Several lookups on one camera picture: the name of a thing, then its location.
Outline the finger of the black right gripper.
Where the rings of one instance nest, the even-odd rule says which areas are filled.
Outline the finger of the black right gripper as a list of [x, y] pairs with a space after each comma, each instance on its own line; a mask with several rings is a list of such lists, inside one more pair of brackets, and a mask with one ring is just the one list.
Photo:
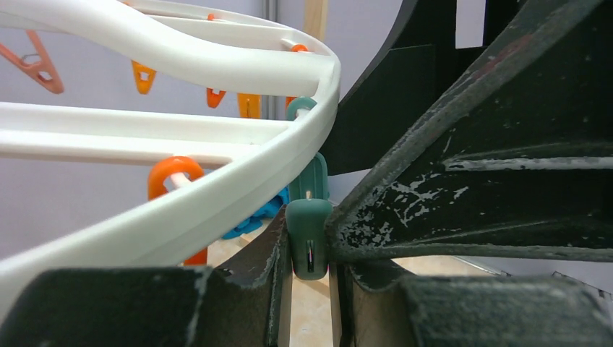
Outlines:
[[336, 262], [612, 260], [612, 3], [489, 1], [486, 43], [327, 222]]
[[450, 86], [456, 1], [403, 1], [382, 47], [338, 104], [320, 149], [331, 176], [371, 168]]

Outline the teal clothes peg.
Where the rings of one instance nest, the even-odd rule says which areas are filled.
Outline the teal clothes peg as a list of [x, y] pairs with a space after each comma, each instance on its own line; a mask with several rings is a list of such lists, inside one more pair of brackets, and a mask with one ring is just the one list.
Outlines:
[[327, 163], [316, 153], [288, 185], [286, 226], [293, 272], [301, 280], [319, 280], [328, 270], [325, 221], [333, 206], [328, 201]]

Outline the white round clip hanger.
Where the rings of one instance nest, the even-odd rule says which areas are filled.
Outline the white round clip hanger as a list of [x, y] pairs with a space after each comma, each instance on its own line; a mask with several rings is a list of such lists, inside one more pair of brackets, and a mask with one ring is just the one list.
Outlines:
[[[214, 20], [206, 15], [213, 13]], [[158, 72], [228, 92], [310, 97], [294, 121], [1, 104], [1, 156], [213, 172], [176, 192], [1, 261], [1, 314], [56, 267], [176, 265], [306, 167], [335, 121], [341, 64], [323, 43], [245, 14], [167, 1], [3, 1], [1, 25], [68, 33]]]

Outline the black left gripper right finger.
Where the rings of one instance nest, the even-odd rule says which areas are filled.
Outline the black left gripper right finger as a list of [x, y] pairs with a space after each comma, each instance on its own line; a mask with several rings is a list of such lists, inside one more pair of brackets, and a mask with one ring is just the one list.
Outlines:
[[330, 266], [335, 346], [610, 346], [612, 321], [556, 277], [421, 276], [390, 260]]

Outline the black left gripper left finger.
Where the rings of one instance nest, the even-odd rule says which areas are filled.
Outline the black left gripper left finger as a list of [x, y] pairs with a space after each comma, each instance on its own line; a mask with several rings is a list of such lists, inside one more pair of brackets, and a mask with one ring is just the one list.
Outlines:
[[3, 346], [287, 346], [284, 212], [217, 267], [49, 270], [1, 326]]

